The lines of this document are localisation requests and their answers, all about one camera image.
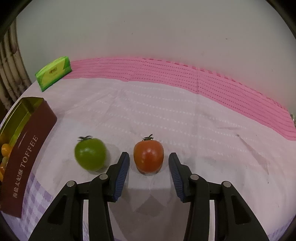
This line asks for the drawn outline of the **green tomato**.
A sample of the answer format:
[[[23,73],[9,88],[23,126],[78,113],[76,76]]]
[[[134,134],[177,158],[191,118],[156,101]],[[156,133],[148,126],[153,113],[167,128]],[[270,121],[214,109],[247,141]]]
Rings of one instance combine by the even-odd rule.
[[[74,149],[77,163],[87,171],[98,171],[105,165],[107,148],[102,140],[92,136],[79,137]]]

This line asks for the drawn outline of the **orange mandarin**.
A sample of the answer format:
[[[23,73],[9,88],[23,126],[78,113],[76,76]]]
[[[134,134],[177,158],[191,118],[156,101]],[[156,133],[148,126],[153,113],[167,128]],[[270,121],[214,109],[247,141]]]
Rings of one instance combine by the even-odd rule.
[[[7,143],[3,144],[2,147],[1,147],[1,154],[2,154],[2,156],[3,157],[10,157],[10,154],[12,152],[12,149],[13,148],[12,148],[11,145],[9,145]]]
[[[3,182],[3,179],[4,179],[4,173],[5,173],[5,170],[6,170],[8,160],[9,160],[8,156],[3,157],[1,165],[0,165],[0,171],[1,171],[0,181],[1,182]]]

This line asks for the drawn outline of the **red tomato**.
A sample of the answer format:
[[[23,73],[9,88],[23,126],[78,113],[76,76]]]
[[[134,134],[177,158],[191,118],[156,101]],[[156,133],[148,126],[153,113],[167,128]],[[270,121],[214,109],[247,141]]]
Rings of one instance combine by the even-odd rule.
[[[143,174],[157,173],[164,161],[163,145],[154,140],[153,134],[144,137],[133,148],[133,159],[136,168]]]

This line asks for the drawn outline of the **gold toffee tin tray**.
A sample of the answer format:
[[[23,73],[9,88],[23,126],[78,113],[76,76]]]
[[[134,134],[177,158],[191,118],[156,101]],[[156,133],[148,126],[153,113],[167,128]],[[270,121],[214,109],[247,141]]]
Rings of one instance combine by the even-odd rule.
[[[1,145],[12,147],[1,171],[1,211],[20,218],[27,182],[36,157],[57,122],[41,97],[23,97],[1,127]]]

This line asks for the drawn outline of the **pink purple checked tablecloth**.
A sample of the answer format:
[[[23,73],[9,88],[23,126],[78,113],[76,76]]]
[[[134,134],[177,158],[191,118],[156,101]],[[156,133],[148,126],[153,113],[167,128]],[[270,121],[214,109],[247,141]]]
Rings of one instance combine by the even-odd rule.
[[[94,172],[74,158],[80,136],[101,139],[108,163],[133,153],[153,135],[165,155],[214,183],[230,181],[270,240],[295,216],[295,127],[286,108],[226,76],[147,58],[73,61],[72,71],[47,90],[33,83],[24,96],[43,97],[57,122],[41,148],[26,188],[21,218],[4,219],[27,240],[69,180]]]

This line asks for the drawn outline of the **green tissue pack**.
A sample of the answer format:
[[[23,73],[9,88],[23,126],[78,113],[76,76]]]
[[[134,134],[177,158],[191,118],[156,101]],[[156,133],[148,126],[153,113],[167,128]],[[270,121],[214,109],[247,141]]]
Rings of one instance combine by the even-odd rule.
[[[45,91],[72,71],[68,56],[60,57],[35,73],[41,91]]]

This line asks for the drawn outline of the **beige patterned curtain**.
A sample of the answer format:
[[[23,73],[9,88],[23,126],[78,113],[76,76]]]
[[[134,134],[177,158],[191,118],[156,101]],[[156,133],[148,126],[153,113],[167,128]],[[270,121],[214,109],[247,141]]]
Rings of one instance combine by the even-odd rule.
[[[1,39],[1,104],[9,110],[32,84],[23,64],[16,21],[13,21]]]

